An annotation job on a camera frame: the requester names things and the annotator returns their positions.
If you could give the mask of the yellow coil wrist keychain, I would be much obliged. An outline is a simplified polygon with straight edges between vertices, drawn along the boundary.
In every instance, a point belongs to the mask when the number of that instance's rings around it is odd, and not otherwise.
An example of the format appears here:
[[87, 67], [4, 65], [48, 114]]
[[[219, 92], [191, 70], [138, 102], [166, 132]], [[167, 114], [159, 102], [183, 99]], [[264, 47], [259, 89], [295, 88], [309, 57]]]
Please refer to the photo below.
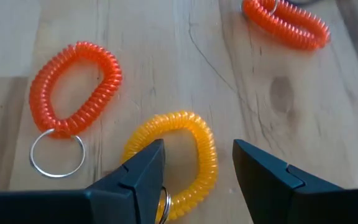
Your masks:
[[178, 129], [188, 130], [195, 139], [198, 173], [189, 187], [171, 196], [168, 221], [176, 220], [192, 211], [208, 196], [217, 182], [218, 155], [213, 132], [207, 122], [191, 111], [156, 114], [133, 132], [121, 157], [121, 162], [124, 163], [162, 134]]

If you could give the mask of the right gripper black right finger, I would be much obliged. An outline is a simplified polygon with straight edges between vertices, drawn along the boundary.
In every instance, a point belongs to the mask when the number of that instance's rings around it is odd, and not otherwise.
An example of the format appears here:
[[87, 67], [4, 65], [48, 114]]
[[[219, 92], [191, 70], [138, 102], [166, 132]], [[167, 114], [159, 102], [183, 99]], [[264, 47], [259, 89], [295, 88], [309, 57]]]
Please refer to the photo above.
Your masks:
[[342, 190], [241, 139], [233, 141], [233, 163], [254, 224], [287, 224], [295, 194], [302, 190]]

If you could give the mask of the orange coil wrist keychain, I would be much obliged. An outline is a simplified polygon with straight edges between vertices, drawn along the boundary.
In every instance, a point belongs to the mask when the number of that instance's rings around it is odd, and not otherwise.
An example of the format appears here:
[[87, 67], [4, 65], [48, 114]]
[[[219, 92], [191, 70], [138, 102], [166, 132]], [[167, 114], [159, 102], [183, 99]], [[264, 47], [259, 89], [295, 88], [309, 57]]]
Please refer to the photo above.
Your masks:
[[[58, 118], [51, 101], [54, 85], [70, 66], [81, 59], [96, 63], [103, 72], [103, 79], [79, 109], [67, 118]], [[39, 174], [51, 179], [65, 178], [81, 168], [85, 161], [86, 148], [79, 134], [99, 118], [121, 83], [122, 69], [116, 56], [87, 41], [78, 41], [75, 45], [63, 48], [38, 71], [30, 86], [29, 106], [34, 123], [42, 134], [31, 145], [29, 160]], [[51, 174], [36, 164], [35, 147], [45, 136], [55, 139], [73, 138], [80, 145], [81, 161], [73, 171]]]
[[320, 17], [287, 0], [243, 0], [241, 9], [262, 30], [295, 49], [321, 49], [331, 39]]

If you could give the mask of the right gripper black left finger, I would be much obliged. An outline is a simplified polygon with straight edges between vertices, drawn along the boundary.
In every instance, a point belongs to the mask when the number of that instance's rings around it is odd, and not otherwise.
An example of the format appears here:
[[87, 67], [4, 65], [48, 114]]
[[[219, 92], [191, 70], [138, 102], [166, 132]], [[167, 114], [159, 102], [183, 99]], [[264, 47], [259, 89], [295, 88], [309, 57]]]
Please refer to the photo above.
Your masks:
[[157, 139], [87, 187], [87, 224], [154, 224], [164, 165], [164, 141]]

